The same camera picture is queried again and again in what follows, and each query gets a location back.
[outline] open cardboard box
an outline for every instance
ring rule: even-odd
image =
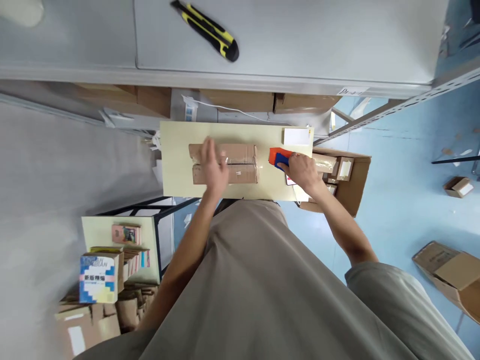
[[[480,324],[480,259],[436,241],[412,259],[448,300]]]
[[[314,154],[327,155],[331,157],[354,158],[351,169],[350,181],[339,181],[336,188],[335,197],[353,217],[357,216],[364,193],[367,175],[369,173],[372,157],[368,155],[357,154],[347,151],[333,150],[323,147],[314,147]],[[303,201],[299,205],[300,209],[315,213],[323,213],[315,202]]]

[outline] floor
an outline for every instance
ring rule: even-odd
[[[78,279],[81,216],[159,196],[151,156],[138,136],[0,103],[5,358],[63,359],[53,314]]]

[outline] black metal frame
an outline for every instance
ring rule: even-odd
[[[479,156],[459,157],[459,158],[448,159],[448,160],[432,161],[432,164],[463,163],[463,162],[466,162],[466,161],[477,161],[477,160],[480,160],[480,155]]]
[[[150,205],[152,203],[157,203],[159,201],[166,200],[169,198],[171,198],[171,196],[160,196],[160,197],[153,198],[151,200],[138,202],[133,205],[120,207],[118,209],[102,212],[96,215],[96,216],[115,216],[121,213],[125,213],[127,211],[131,211],[131,213],[127,216],[135,216],[137,215],[139,210],[159,210],[159,212],[156,213],[155,215],[152,215],[152,217],[153,217],[153,224],[155,226],[156,255],[158,257],[158,273],[160,274],[160,279],[162,279],[162,276],[165,273],[165,271],[162,271],[162,262],[160,261],[159,221],[160,219],[163,219],[164,217],[167,217],[168,215],[171,215],[174,212],[180,209],[183,209],[190,204],[196,203],[200,199],[198,197],[193,197],[177,205]]]

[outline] hand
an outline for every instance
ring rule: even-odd
[[[229,183],[229,169],[225,152],[220,154],[220,161],[217,160],[215,141],[207,136],[200,149],[200,164],[205,174],[206,192],[220,199],[222,193]]]
[[[315,160],[307,155],[294,152],[288,160],[289,166],[283,163],[277,165],[312,198],[313,194],[325,185],[317,173]]]

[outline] book stack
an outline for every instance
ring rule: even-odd
[[[92,249],[80,258],[79,302],[113,304],[124,289],[123,249],[113,246]]]
[[[141,245],[140,226],[135,225],[112,225],[111,240],[118,244]]]
[[[125,248],[124,249],[124,278],[128,279],[142,268],[150,267],[150,250]]]

